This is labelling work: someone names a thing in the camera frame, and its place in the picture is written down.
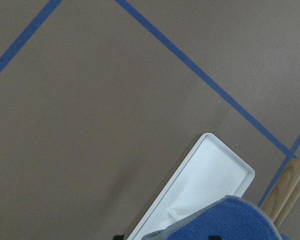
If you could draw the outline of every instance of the blue tape strip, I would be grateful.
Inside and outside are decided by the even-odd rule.
[[[23,30],[17,39],[10,45],[5,53],[0,57],[0,73],[5,69],[9,62],[19,52],[19,50],[26,44],[50,14],[56,9],[62,0],[50,0],[38,15],[30,22],[30,24]]]
[[[266,198],[269,195],[270,191],[272,190],[272,188],[276,184],[278,178],[280,177],[280,175],[284,171],[284,169],[285,169],[286,165],[288,164],[289,160],[294,157],[294,154],[296,153],[299,145],[300,145],[300,134],[299,134],[298,138],[296,139],[296,141],[294,142],[294,144],[293,144],[293,146],[291,148],[291,154],[289,154],[289,155],[286,156],[286,158],[284,159],[283,163],[279,167],[278,171],[276,172],[275,176],[273,177],[272,181],[270,182],[270,185],[267,187],[267,189],[266,189],[265,193],[263,194],[260,202],[258,203],[258,207],[261,207],[261,205],[266,200]]]
[[[281,143],[271,132],[269,132],[260,122],[258,122],[248,111],[246,111],[235,99],[233,99],[225,90],[223,90],[211,77],[201,70],[189,57],[187,57],[176,45],[174,45],[166,36],[164,36],[151,22],[142,16],[126,0],[116,0],[132,17],[134,17],[142,26],[144,26],[152,35],[154,35],[163,45],[165,45],[174,55],[176,55],[184,64],[186,64],[195,74],[197,74],[205,83],[216,91],[224,100],[226,100],[235,110],[237,110],[246,120],[248,120],[256,129],[258,129],[267,139],[269,139],[285,155],[290,155],[290,150]]]

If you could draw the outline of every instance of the white object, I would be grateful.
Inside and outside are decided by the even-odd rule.
[[[165,229],[226,195],[242,197],[255,171],[212,133],[203,134],[127,240]]]

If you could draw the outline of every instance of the gray surface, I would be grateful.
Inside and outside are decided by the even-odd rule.
[[[0,55],[46,1],[21,2],[0,1]],[[131,2],[292,146],[300,1]],[[284,154],[117,3],[62,2],[0,74],[0,239],[128,234],[206,132],[256,171],[258,203]],[[300,239],[300,199],[280,230]]]

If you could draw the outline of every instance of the blue line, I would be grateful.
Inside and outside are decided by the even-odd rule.
[[[283,163],[281,164],[278,171],[276,172],[275,176],[273,177],[272,181],[270,182],[270,185],[267,187],[267,189],[266,189],[265,193],[263,194],[260,202],[258,203],[258,207],[261,207],[261,205],[266,200],[266,198],[269,195],[270,191],[272,190],[272,188],[276,184],[277,180],[279,179],[280,175],[284,171],[284,169],[285,169],[286,165],[288,164],[289,160],[294,157],[294,154],[296,153],[299,145],[300,145],[300,134],[299,134],[298,138],[296,139],[296,141],[294,142],[294,144],[291,148],[291,153],[286,156]]]
[[[38,15],[30,22],[23,32],[14,40],[10,47],[0,57],[0,73],[5,69],[9,62],[19,52],[19,50],[27,43],[32,35],[56,9],[62,0],[50,0]]]
[[[176,45],[174,45],[166,36],[164,36],[151,22],[142,16],[141,13],[139,13],[130,3],[128,3],[126,0],[116,0],[116,2],[122,6],[132,17],[134,17],[142,26],[144,26],[152,35],[154,35],[163,45],[165,45],[174,55],[176,55],[184,64],[186,64],[194,73],[196,73],[205,83],[207,83],[214,91],[216,91],[224,100],[226,100],[234,109],[236,109],[278,149],[280,149],[285,155],[291,154],[290,150],[283,143],[281,143],[235,99],[233,99],[225,90],[223,90],[211,77],[201,70],[187,55],[185,55]]]

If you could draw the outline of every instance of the wooden handle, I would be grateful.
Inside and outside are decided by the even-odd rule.
[[[291,158],[261,209],[274,221],[300,179],[300,161]]]
[[[274,220],[274,225],[279,228],[282,222],[285,220],[286,216],[290,212],[291,208],[297,201],[300,196],[300,180],[297,182],[295,188],[293,189],[290,197],[287,199],[286,203],[284,204],[283,208],[281,209],[279,215]]]

